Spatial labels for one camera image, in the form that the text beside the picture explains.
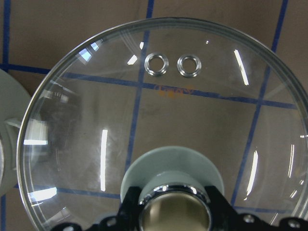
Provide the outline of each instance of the glass lid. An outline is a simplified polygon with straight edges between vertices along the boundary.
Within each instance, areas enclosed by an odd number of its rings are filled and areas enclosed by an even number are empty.
[[[216,166],[239,213],[305,218],[304,118],[292,72],[248,35],[185,18],[125,24],[70,52],[36,91],[19,134],[21,195],[38,229],[86,229],[118,211],[138,157],[181,146]]]

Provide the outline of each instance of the transparent lid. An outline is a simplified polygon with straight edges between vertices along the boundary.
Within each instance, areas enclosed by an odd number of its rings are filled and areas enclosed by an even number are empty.
[[[214,163],[239,213],[305,218],[306,117],[292,72],[251,37],[194,19],[125,24],[74,49],[38,88],[19,137],[21,194],[37,228],[85,229],[118,210],[132,162],[177,145]]]

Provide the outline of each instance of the screw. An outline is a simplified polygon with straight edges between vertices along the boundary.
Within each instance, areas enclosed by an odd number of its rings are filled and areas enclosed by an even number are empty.
[[[297,228],[299,229],[300,228],[300,224],[297,220],[294,220],[294,219],[291,219],[288,221],[288,225],[291,227],[291,228]]]
[[[244,217],[243,217],[243,220],[246,222],[246,223],[254,223],[255,222],[255,218],[250,215],[250,214],[246,214]]]
[[[72,226],[67,226],[63,229],[63,231],[74,231],[74,228]]]
[[[107,226],[114,226],[116,224],[116,218],[110,218],[109,220],[107,220]]]

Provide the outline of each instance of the blue grid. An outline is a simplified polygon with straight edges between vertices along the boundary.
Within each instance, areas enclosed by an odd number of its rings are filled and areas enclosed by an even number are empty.
[[[272,51],[276,52],[280,33],[282,30],[282,24],[285,16],[285,12],[287,9],[288,0],[283,0],[281,11],[275,31],[275,36],[272,43]],[[147,7],[147,15],[146,18],[151,18],[154,8],[154,0],[148,1],[148,7]],[[16,71],[24,71],[24,72],[31,72],[31,73],[38,73],[38,74],[47,74],[50,70],[45,68],[38,68],[38,67],[30,67],[30,66],[22,66],[22,65],[15,65],[9,63],[9,42],[10,42],[10,11],[11,11],[11,1],[5,0],[4,1],[4,20],[3,20],[3,55],[2,55],[2,64],[0,64],[0,68],[6,72],[8,70],[16,70]],[[149,32],[144,33],[144,45],[145,49],[142,49],[142,57],[145,57],[146,55],[146,44],[148,41]],[[241,167],[238,173],[237,182],[233,191],[231,204],[234,206],[236,195],[238,192],[238,188],[241,183],[241,179],[243,176],[243,171],[245,168],[245,164],[247,161],[248,152],[250,149],[251,141],[254,136],[255,128],[257,125],[260,109],[262,105],[266,106],[273,106],[273,107],[282,107],[282,108],[288,108],[288,109],[296,109],[296,106],[291,103],[280,103],[280,102],[273,102],[273,101],[267,101],[264,100],[264,93],[266,91],[267,82],[270,75],[270,69],[268,68],[264,74],[264,80],[262,83],[262,87],[260,90],[259,98],[258,99],[250,99],[245,97],[222,97],[217,93],[212,92],[203,92],[195,90],[193,95],[197,96],[203,96],[203,97],[209,97],[209,98],[216,98],[216,99],[223,99],[223,100],[231,100],[231,101],[237,101],[237,102],[243,102],[243,103],[253,103],[256,104],[256,111],[254,114],[254,118],[252,121],[251,129],[249,132],[249,136],[246,142],[246,147],[243,155],[243,159],[241,162]],[[120,84],[125,86],[136,86],[137,87],[137,93],[135,98],[135,105],[133,110],[133,120],[131,124],[131,131],[130,131],[130,137],[129,137],[129,146],[128,146],[128,155],[126,159],[126,170],[129,167],[131,163],[131,156],[132,156],[132,150],[133,150],[133,141],[135,137],[136,132],[136,125],[138,120],[138,111],[139,111],[139,105],[140,105],[140,99],[141,99],[141,91],[143,88],[147,89],[154,89],[154,84],[144,83],[143,82],[143,76],[144,76],[144,69],[143,69],[143,63],[141,63],[141,68],[139,72],[138,82],[133,81],[125,81],[125,80],[118,80],[118,79],[110,79],[110,78],[103,78],[103,77],[93,77],[93,76],[87,76],[85,80],[89,81],[99,81],[99,82],[108,82],[113,84]],[[80,194],[80,195],[91,195],[91,196],[100,196],[100,197],[108,197],[108,198],[114,198],[119,199],[119,194],[112,194],[112,193],[102,193],[102,192],[90,192],[90,191],[83,191],[83,190],[73,190],[73,189],[65,189],[65,188],[57,188],[58,192],[61,193],[74,193],[74,194]],[[263,213],[289,213],[288,210],[276,210],[276,209],[263,209],[263,208],[247,208],[247,207],[238,207],[234,206],[236,209],[245,209],[245,210],[251,210],[255,212],[263,212]],[[5,231],[6,229],[6,197],[5,195],[1,197],[1,230]]]

